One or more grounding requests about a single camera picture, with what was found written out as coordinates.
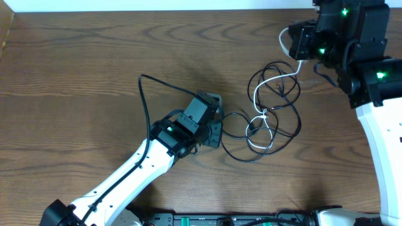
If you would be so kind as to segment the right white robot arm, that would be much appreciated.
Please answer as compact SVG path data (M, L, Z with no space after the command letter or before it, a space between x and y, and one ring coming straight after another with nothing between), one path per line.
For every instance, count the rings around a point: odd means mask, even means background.
M288 27L293 59L333 68L367 137L378 179L378 214L330 207L317 225L401 224L401 60L385 55L389 6L377 1L314 1L316 20Z

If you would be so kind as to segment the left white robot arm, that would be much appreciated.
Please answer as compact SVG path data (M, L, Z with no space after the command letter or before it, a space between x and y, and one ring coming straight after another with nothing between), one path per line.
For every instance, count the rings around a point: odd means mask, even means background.
M150 127L150 136L112 175L65 205L55 200L40 225L143 225L127 206L157 177L198 146L218 148L222 97L199 91L185 110L174 110Z

